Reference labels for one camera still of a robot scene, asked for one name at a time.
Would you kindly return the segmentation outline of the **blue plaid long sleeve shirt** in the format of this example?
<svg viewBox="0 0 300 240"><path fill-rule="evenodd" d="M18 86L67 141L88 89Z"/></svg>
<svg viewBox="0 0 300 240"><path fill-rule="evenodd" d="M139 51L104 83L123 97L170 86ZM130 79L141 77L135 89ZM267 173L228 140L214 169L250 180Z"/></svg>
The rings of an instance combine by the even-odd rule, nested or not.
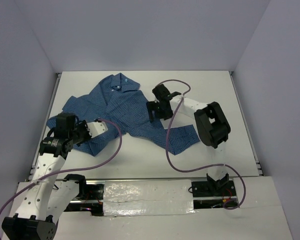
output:
<svg viewBox="0 0 300 240"><path fill-rule="evenodd" d="M200 141L192 125L167 131L159 119L150 122L146 103L140 84L122 73L105 77L89 94L71 96L62 112L75 114L80 121L92 122L102 118L118 125L118 128L110 125L105 133L74 148L96 156L110 141L129 134L148 139L161 148L166 146L168 139L169 152L178 155Z"/></svg>

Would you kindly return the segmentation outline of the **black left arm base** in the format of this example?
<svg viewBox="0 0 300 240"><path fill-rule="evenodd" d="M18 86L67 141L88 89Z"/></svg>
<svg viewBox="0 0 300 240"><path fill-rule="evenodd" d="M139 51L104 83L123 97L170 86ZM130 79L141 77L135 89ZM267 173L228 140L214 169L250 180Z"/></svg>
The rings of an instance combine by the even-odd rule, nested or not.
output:
<svg viewBox="0 0 300 240"><path fill-rule="evenodd" d="M104 184L88 183L84 195L75 197L64 210L65 212L90 212L92 216L102 217Z"/></svg>

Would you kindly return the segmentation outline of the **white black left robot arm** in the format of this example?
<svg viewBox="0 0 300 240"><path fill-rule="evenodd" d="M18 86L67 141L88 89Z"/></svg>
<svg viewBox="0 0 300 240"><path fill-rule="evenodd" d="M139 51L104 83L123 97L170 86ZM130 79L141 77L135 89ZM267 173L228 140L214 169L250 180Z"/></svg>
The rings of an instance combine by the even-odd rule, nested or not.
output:
<svg viewBox="0 0 300 240"><path fill-rule="evenodd" d="M52 240L57 231L57 217L48 212L58 171L74 145L92 138L88 123L73 113L60 113L56 125L40 142L33 182L22 204L12 217L5 217L2 230L10 240Z"/></svg>

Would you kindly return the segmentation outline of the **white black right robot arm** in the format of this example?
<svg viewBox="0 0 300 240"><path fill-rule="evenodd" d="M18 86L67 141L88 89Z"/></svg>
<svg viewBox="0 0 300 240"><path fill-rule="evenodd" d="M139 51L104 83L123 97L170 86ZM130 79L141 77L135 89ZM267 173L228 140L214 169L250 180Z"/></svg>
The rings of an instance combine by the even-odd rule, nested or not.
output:
<svg viewBox="0 0 300 240"><path fill-rule="evenodd" d="M169 157L169 137L171 133L172 121L176 113L186 115L195 121L198 137L201 142L212 150L212 155L218 159L224 153L226 141L231 132L230 124L218 102L203 103L185 97L185 93L170 92L163 83L152 89L155 100L146 103L149 121L155 119L170 120L168 125L165 154L169 165L177 172L191 173L207 169L207 190L211 195L218 196L224 191L229 182L229 174L226 166L222 163L213 163L203 167L190 170L176 168Z"/></svg>

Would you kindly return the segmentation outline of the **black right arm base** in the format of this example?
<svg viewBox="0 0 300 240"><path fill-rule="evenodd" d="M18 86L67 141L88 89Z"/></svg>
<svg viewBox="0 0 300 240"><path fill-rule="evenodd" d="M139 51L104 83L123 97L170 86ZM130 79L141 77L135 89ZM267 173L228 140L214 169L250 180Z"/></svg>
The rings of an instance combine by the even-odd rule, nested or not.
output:
<svg viewBox="0 0 300 240"><path fill-rule="evenodd" d="M199 209L218 209L223 208L223 204L227 203L228 208L234 208L238 205L237 193L234 181L230 180L224 188L216 192L210 191L207 181L193 181L188 188L188 192L193 197L193 207Z"/></svg>

